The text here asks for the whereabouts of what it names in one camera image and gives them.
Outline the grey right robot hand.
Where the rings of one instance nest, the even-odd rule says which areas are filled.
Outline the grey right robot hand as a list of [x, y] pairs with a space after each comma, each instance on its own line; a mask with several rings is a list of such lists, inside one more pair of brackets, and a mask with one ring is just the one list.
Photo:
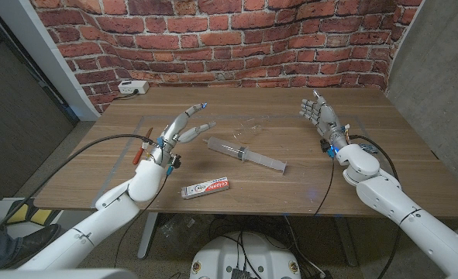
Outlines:
[[313, 95], [314, 100], [301, 100], [299, 115], [309, 120], [317, 129], [318, 134], [335, 150], [342, 149], [347, 145], [347, 141], [338, 116], [325, 98], [315, 89]]

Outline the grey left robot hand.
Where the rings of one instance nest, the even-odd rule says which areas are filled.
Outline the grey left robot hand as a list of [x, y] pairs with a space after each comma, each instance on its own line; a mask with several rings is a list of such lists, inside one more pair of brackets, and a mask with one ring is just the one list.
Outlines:
[[151, 150], [151, 160], [161, 167], [167, 165], [168, 160], [171, 158], [171, 151], [178, 143], [189, 143], [201, 133], [211, 129], [216, 125], [216, 122], [209, 122], [197, 127], [193, 127], [181, 133], [181, 131], [188, 124], [188, 120], [197, 112], [204, 109], [207, 102], [202, 102], [193, 105], [179, 114], [174, 121], [167, 125], [164, 131], [157, 138], [157, 145]]

